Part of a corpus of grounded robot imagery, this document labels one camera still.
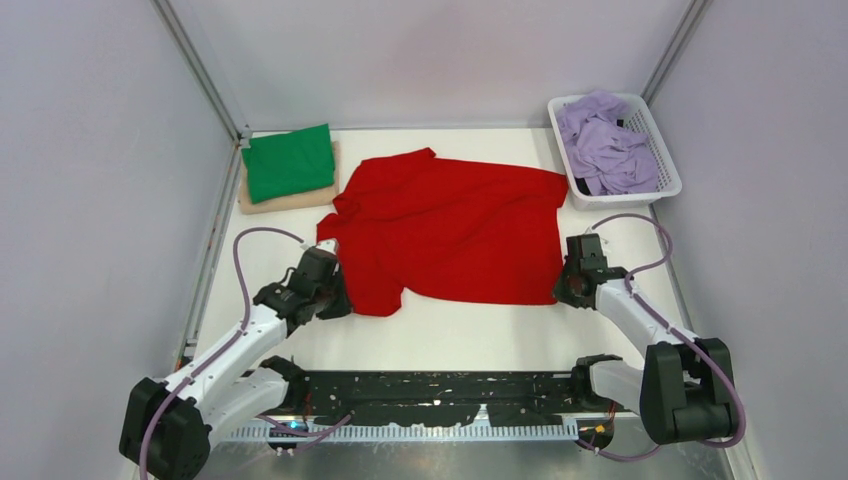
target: red fabric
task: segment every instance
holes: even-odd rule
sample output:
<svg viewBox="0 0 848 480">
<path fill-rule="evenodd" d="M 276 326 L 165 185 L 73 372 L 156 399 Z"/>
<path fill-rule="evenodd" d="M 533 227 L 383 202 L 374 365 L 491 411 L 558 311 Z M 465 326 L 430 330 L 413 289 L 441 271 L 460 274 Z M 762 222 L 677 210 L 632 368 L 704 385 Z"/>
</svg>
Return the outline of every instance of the red fabric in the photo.
<svg viewBox="0 0 848 480">
<path fill-rule="evenodd" d="M 565 177 L 436 158 L 429 148 L 365 160 L 318 240 L 339 242 L 356 313 L 386 316 L 404 287 L 462 302 L 547 305 L 562 268 Z"/>
</svg>

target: white wall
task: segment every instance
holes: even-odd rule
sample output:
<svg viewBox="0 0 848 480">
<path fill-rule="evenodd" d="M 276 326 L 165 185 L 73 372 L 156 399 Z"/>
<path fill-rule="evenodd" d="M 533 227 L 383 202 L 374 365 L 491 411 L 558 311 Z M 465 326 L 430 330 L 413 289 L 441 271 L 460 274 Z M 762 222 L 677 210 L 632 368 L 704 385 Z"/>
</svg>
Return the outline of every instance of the white wall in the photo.
<svg viewBox="0 0 848 480">
<path fill-rule="evenodd" d="M 541 126 L 551 98 L 641 92 L 689 0 L 175 4 L 259 131 Z"/>
<path fill-rule="evenodd" d="M 761 478 L 848 470 L 846 87 L 844 0 L 714 2 L 653 107 L 684 183 L 658 214 Z"/>
<path fill-rule="evenodd" d="M 2 2 L 0 65 L 0 478 L 115 478 L 230 140 L 148 1 Z"/>
</svg>

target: crumpled purple cloth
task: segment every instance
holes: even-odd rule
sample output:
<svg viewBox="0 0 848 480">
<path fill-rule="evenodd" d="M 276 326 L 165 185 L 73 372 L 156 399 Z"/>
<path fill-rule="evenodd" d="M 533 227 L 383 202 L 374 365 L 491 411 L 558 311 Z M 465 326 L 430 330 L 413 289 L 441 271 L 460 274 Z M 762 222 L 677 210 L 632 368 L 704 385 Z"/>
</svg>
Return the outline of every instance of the crumpled purple cloth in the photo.
<svg viewBox="0 0 848 480">
<path fill-rule="evenodd" d="M 624 100 L 598 90 L 557 112 L 571 171 L 592 195 L 657 191 L 659 170 L 648 134 L 615 124 L 629 109 Z"/>
</svg>

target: plastic basket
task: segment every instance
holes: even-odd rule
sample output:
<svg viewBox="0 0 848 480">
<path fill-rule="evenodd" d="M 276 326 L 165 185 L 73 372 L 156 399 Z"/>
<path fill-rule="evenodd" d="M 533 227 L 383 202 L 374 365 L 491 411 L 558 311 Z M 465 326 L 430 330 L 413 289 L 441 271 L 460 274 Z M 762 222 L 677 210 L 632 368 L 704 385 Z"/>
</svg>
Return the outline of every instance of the plastic basket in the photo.
<svg viewBox="0 0 848 480">
<path fill-rule="evenodd" d="M 563 106 L 574 103 L 584 96 L 569 95 L 567 97 L 557 97 L 548 102 L 551 125 L 554 127 L 554 135 L 557 139 L 559 152 L 562 155 L 562 161 L 565 163 L 565 173 L 568 176 L 568 196 L 571 198 L 574 208 L 577 210 L 603 210 L 607 208 L 641 207 L 650 205 L 660 198 L 673 197 L 680 193 L 683 183 L 680 181 L 677 169 L 674 168 L 674 162 L 671 161 L 671 155 L 668 153 L 665 142 L 663 142 L 660 130 L 657 128 L 657 123 L 654 122 L 654 118 L 651 116 L 651 111 L 648 110 L 648 105 L 639 95 L 629 93 L 616 93 L 615 96 L 630 105 L 630 111 L 624 117 L 624 127 L 634 132 L 648 134 L 648 147 L 654 152 L 654 156 L 657 157 L 657 166 L 660 173 L 657 191 L 593 197 L 591 195 L 584 195 L 577 190 L 574 174 L 571 172 L 571 164 L 568 161 L 568 156 L 565 154 L 565 144 L 562 141 L 562 134 L 560 134 L 559 127 L 557 126 L 556 114 Z"/>
</svg>

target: green cloth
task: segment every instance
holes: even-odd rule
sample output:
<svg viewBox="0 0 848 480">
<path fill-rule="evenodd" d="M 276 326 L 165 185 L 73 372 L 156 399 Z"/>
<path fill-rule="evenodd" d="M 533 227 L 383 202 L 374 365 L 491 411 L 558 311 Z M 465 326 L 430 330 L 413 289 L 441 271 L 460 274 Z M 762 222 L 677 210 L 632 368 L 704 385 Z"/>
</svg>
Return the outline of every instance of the green cloth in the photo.
<svg viewBox="0 0 848 480">
<path fill-rule="evenodd" d="M 241 155 L 253 203 L 329 187 L 335 181 L 329 125 L 253 138 Z"/>
</svg>

